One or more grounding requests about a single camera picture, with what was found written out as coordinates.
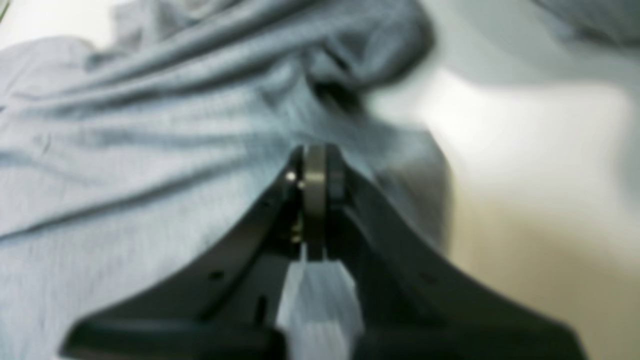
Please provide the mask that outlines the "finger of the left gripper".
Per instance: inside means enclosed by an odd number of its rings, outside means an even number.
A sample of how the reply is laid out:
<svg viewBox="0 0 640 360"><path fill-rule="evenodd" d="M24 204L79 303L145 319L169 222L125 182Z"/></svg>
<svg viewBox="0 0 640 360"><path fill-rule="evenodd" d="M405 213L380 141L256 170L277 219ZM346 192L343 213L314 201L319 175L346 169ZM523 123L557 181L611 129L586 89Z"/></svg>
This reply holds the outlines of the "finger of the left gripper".
<svg viewBox="0 0 640 360"><path fill-rule="evenodd" d="M498 295L425 244L381 191L325 146L326 247L352 276L354 360L584 360L572 330Z"/></svg>
<svg viewBox="0 0 640 360"><path fill-rule="evenodd" d="M160 283L83 317L71 360L286 360L277 327L290 263L300 257L303 149L222 239Z"/></svg>

